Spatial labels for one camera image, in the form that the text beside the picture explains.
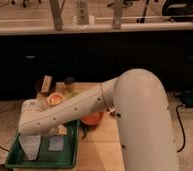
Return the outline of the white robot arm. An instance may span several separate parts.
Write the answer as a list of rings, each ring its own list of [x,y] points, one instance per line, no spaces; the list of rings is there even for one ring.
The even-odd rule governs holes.
[[[146,69],[130,69],[46,110],[24,101],[18,131],[40,134],[106,108],[115,109],[125,171],[180,171],[165,88]]]

